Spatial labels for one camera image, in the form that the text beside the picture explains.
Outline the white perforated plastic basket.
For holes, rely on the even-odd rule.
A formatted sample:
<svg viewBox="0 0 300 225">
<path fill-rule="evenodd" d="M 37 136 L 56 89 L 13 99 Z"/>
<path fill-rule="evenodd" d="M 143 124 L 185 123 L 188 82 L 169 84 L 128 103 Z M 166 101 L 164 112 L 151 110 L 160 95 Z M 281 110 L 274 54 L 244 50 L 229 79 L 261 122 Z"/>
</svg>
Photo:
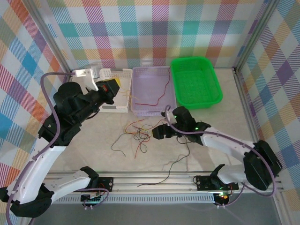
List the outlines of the white perforated plastic basket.
<svg viewBox="0 0 300 225">
<path fill-rule="evenodd" d="M 114 104 L 103 104 L 100 107 L 101 113 L 127 113 L 129 108 L 129 100 L 131 94 L 131 82 L 133 70 L 124 68 L 122 70 L 113 70 L 110 68 L 102 68 L 99 71 L 99 78 L 96 80 L 109 80 L 116 79 L 120 90 L 116 97 L 113 99 Z"/>
</svg>

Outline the green perforated plastic basket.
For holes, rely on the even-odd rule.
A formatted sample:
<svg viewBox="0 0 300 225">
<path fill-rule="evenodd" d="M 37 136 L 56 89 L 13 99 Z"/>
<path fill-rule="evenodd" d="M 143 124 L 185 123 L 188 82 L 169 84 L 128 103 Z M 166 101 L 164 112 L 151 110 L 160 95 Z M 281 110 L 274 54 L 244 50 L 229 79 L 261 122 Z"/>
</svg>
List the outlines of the green perforated plastic basket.
<svg viewBox="0 0 300 225">
<path fill-rule="evenodd" d="M 171 74 L 178 103 L 187 109 L 220 103 L 223 92 L 211 61 L 205 57 L 174 59 Z"/>
</svg>

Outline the lavender perforated plastic basket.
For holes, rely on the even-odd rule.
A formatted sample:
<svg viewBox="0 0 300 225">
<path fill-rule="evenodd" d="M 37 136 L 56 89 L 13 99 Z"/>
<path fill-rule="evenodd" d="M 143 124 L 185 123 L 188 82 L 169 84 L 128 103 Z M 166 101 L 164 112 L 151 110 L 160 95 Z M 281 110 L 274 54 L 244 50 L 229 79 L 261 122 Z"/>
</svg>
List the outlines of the lavender perforated plastic basket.
<svg viewBox="0 0 300 225">
<path fill-rule="evenodd" d="M 167 105 L 177 107 L 168 66 L 135 67 L 132 75 L 131 111 L 137 117 L 160 116 Z"/>
</svg>

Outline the circuit board with green light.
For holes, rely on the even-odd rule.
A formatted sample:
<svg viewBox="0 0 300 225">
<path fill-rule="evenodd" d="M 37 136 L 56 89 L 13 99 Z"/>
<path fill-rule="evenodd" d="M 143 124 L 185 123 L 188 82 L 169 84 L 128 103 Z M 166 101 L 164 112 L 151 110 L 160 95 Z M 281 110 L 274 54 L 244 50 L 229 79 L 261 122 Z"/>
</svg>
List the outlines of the circuit board with green light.
<svg viewBox="0 0 300 225">
<path fill-rule="evenodd" d="M 232 194 L 227 192 L 214 193 L 213 195 L 215 203 L 219 204 L 228 204 L 230 201 L 230 197 L 232 196 Z"/>
<path fill-rule="evenodd" d="M 102 201 L 102 195 L 104 192 L 95 192 L 92 194 L 84 194 L 81 195 L 80 201 L 85 202 L 86 204 L 98 204 Z"/>
</svg>

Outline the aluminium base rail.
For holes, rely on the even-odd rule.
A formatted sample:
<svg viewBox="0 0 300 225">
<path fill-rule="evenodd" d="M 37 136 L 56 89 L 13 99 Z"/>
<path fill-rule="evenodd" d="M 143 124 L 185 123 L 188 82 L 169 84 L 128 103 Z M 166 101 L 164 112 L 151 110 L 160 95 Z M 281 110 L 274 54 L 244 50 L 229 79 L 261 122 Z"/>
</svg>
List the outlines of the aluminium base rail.
<svg viewBox="0 0 300 225">
<path fill-rule="evenodd" d="M 194 194 L 199 193 L 193 177 L 210 175 L 200 171 L 99 171 L 113 177 L 113 194 Z"/>
</svg>

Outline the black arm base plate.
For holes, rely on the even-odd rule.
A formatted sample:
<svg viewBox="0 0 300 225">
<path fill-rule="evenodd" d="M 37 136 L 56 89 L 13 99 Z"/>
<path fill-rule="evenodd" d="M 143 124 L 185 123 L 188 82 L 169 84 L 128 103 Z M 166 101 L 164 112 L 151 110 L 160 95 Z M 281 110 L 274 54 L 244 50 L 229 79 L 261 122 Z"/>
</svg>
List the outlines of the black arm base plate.
<svg viewBox="0 0 300 225">
<path fill-rule="evenodd" d="M 97 185 L 99 188 L 105 188 L 109 192 L 112 192 L 113 190 L 113 182 L 114 178 L 113 177 L 99 177 Z"/>
<path fill-rule="evenodd" d="M 195 176 L 195 183 L 198 191 L 208 191 L 214 189 L 210 176 Z"/>
</svg>

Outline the aluminium frame post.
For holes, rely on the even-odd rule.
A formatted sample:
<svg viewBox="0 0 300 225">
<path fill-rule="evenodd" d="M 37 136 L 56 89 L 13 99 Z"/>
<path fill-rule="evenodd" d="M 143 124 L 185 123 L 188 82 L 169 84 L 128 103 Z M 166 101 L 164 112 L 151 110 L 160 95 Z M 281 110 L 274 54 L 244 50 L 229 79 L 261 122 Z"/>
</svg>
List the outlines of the aluminium frame post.
<svg viewBox="0 0 300 225">
<path fill-rule="evenodd" d="M 63 69 L 71 71 L 77 67 L 47 0 L 23 0 L 23 2 Z"/>
<path fill-rule="evenodd" d="M 237 49 L 229 63 L 233 70 L 239 71 L 243 67 L 279 2 L 280 0 L 257 0 L 255 2 Z"/>
</svg>

